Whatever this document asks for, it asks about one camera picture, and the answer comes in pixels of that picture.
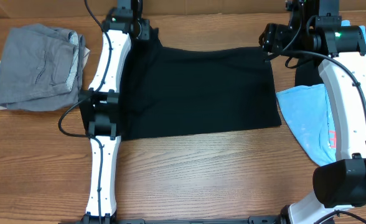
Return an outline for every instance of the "gray pants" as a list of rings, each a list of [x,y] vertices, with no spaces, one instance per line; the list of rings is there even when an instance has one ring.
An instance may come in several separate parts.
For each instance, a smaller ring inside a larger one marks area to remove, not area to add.
[[[0,107],[53,111],[78,101],[85,38],[34,24],[12,28],[0,63]]]

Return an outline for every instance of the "folded clothing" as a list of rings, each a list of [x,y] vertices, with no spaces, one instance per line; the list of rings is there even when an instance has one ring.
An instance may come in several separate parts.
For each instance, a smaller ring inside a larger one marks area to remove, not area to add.
[[[121,79],[125,140],[281,125],[270,63],[260,47],[190,52],[163,47],[158,30],[133,41]]]
[[[0,62],[0,109],[53,111],[76,103],[85,49],[73,30],[12,28]]]

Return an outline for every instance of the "white arm segment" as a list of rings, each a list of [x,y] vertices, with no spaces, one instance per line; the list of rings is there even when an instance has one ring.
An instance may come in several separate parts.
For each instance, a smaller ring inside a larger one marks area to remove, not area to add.
[[[118,136],[115,140],[111,140],[108,136],[96,137],[103,145],[103,168],[101,172],[101,216],[104,217],[106,213],[110,215],[116,211],[115,200],[115,171],[116,171],[116,158],[118,155],[118,148],[121,143],[121,136]],[[92,216],[98,216],[98,174],[100,171],[100,148],[98,143],[91,139],[91,183],[90,183],[90,195],[89,202],[86,207],[86,212],[90,212]]]
[[[120,30],[109,30],[107,32],[110,37],[113,51],[111,52],[111,62],[108,68],[105,84],[100,92],[108,93],[114,90],[115,93],[120,92],[120,82],[125,63],[126,56],[131,49],[131,39],[129,34],[124,34]],[[103,34],[103,50],[101,51],[100,62],[98,64],[96,75],[89,88],[96,90],[103,78],[109,55],[108,40]],[[116,211],[115,200],[115,174],[116,174],[116,158],[118,148],[121,143],[121,136],[117,136],[115,140],[111,140],[109,136],[96,136],[103,145],[103,168],[101,172],[101,214],[104,217],[107,213],[113,215]],[[91,184],[90,196],[86,212],[90,212],[91,216],[99,216],[98,213],[98,175],[100,171],[100,148],[95,140],[90,140],[92,150],[92,166],[91,166]]]
[[[334,58],[347,67],[361,83],[366,99],[366,57],[358,52],[340,53]],[[359,93],[348,74],[336,64],[324,60],[319,66],[320,76],[326,85],[331,104],[332,116],[337,133],[337,161],[352,159],[359,153],[366,158],[366,125]],[[314,191],[289,209],[291,224],[309,224],[318,221],[334,210],[349,210],[351,205],[339,205],[325,208],[318,201]]]
[[[351,208],[353,208],[351,205],[339,205],[335,208],[325,208],[316,198],[314,191],[312,191],[300,202],[289,206],[288,215],[291,224],[310,224],[335,210],[346,211]]]

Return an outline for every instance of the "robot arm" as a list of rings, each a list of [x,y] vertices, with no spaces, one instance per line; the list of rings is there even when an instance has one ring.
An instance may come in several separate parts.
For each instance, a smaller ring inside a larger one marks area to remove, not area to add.
[[[107,96],[105,101],[99,100],[97,106],[106,106],[107,104],[114,104],[114,101],[118,99],[118,93],[120,92],[120,81],[122,76],[123,65],[128,52],[131,49],[131,39],[129,34],[124,34],[120,30],[109,30],[108,36],[110,37],[112,44],[111,61],[110,67],[106,74],[106,80],[102,88],[100,89],[100,94],[107,94],[110,92],[110,96]],[[89,86],[89,89],[97,89],[100,86],[101,79],[105,71],[105,67],[108,60],[109,46],[106,36],[103,35],[103,50],[100,56],[100,62],[98,64],[98,69],[96,75]],[[97,117],[94,114],[95,119],[92,122],[92,126],[96,128],[103,125],[102,118]],[[98,143],[94,140],[90,140],[92,149],[92,168],[91,168],[91,184],[90,184],[90,196],[88,205],[86,208],[86,213],[92,216],[102,216],[105,217],[106,214],[113,215],[116,211],[116,200],[115,200],[115,174],[116,174],[116,158],[118,154],[118,148],[121,143],[121,136],[117,134],[117,126],[112,127],[110,136],[96,136],[96,138],[103,145],[103,153],[100,152],[100,147]],[[101,169],[101,214],[99,214],[98,209],[98,179],[100,170],[101,157],[103,159],[102,169]]]
[[[317,168],[314,190],[283,209],[279,219],[280,223],[315,223],[334,211],[366,205],[366,119],[357,89],[360,85],[366,105],[366,47],[359,27],[340,26],[339,0],[295,0],[286,6],[292,11],[289,25],[268,24],[260,37],[263,49],[290,57],[303,57],[293,53],[305,50],[334,58],[358,81],[354,83],[333,61],[319,61],[337,133],[337,162]],[[289,50],[281,50],[287,45]]]

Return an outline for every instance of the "blue towel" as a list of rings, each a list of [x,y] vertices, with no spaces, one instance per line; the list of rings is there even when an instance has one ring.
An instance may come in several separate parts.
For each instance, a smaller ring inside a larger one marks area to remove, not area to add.
[[[360,28],[366,40],[365,27]],[[284,119],[309,157],[319,166],[335,162],[336,132],[324,84],[297,86],[276,95]]]

